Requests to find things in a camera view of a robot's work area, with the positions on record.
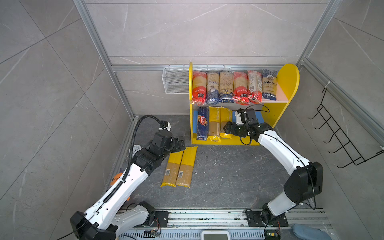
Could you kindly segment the yellow Pastatime spaghetti bag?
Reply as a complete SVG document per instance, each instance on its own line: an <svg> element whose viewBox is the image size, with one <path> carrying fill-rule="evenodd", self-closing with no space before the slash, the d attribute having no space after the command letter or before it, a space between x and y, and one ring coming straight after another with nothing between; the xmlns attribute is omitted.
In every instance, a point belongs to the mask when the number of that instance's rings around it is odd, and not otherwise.
<svg viewBox="0 0 384 240"><path fill-rule="evenodd" d="M221 108L209 107L209 136L208 138L215 142L220 143L221 131Z"/></svg>

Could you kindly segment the dark blue spaghetti No5 bag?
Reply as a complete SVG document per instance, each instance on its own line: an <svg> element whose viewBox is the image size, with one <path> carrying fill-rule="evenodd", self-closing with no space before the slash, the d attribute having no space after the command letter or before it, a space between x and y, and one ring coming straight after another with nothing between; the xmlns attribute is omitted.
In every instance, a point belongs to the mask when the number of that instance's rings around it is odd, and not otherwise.
<svg viewBox="0 0 384 240"><path fill-rule="evenodd" d="M206 141L209 132L209 108L199 107L197 115L197 140Z"/></svg>

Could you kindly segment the blue Ankara bag label down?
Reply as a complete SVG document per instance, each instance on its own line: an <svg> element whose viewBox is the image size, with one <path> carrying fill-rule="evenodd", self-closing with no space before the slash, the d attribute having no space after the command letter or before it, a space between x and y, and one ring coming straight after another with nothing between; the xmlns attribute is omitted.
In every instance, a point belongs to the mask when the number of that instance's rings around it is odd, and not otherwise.
<svg viewBox="0 0 384 240"><path fill-rule="evenodd" d="M206 103L208 105L216 105L219 103L219 83L220 83L219 72L207 73Z"/></svg>

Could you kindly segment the red white-label spaghetti bag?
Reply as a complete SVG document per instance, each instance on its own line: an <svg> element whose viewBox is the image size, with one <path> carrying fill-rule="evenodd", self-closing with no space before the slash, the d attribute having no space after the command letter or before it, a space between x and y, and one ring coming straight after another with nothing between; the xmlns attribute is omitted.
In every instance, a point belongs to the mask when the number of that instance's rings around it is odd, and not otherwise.
<svg viewBox="0 0 384 240"><path fill-rule="evenodd" d="M248 70L248 98L251 103L260 104L262 102L262 74Z"/></svg>

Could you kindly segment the blue Ankara spaghetti bag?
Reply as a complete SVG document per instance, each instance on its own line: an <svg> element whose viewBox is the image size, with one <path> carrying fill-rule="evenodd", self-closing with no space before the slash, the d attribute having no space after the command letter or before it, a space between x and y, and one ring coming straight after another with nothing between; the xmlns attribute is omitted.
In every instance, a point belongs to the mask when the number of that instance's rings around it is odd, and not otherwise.
<svg viewBox="0 0 384 240"><path fill-rule="evenodd" d="M277 99L278 71L263 69L262 75L262 98L275 101Z"/></svg>

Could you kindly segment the red clear spaghetti bag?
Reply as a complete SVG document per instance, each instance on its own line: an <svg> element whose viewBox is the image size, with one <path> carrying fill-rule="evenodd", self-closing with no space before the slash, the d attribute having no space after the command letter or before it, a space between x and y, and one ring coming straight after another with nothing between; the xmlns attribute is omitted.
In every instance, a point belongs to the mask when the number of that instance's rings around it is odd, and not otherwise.
<svg viewBox="0 0 384 240"><path fill-rule="evenodd" d="M192 80L192 103L203 105L207 95L207 73L194 71Z"/></svg>

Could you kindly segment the blue-end Chinese spaghetti bag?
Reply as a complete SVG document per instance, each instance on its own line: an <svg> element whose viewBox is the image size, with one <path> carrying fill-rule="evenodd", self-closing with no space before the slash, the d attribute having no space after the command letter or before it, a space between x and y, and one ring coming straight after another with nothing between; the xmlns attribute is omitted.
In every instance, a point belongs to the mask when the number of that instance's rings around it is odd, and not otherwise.
<svg viewBox="0 0 384 240"><path fill-rule="evenodd" d="M219 101L221 103L233 103L234 83L233 73L220 72Z"/></svg>

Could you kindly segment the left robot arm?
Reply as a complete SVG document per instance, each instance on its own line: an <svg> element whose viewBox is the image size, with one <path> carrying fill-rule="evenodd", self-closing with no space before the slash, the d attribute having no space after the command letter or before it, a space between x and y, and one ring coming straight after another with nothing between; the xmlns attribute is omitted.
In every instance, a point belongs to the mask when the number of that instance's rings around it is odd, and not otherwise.
<svg viewBox="0 0 384 240"><path fill-rule="evenodd" d="M159 130L152 141L133 154L123 175L84 213L76 212L70 219L78 240L114 240L139 225L150 225L155 208L141 202L133 209L121 212L121 207L134 190L171 153L185 150L183 136L174 137L169 130Z"/></svg>

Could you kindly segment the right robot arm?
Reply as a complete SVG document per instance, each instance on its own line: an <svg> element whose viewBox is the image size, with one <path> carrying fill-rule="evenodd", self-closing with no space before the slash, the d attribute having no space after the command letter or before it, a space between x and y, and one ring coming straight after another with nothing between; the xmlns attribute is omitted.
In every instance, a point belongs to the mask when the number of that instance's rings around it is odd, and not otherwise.
<svg viewBox="0 0 384 240"><path fill-rule="evenodd" d="M267 123L237 125L227 122L227 134L250 137L265 147L290 175L283 191L273 200L264 204L261 219L266 226L273 226L286 212L313 199L323 191L324 168L318 162L310 162L286 144Z"/></svg>

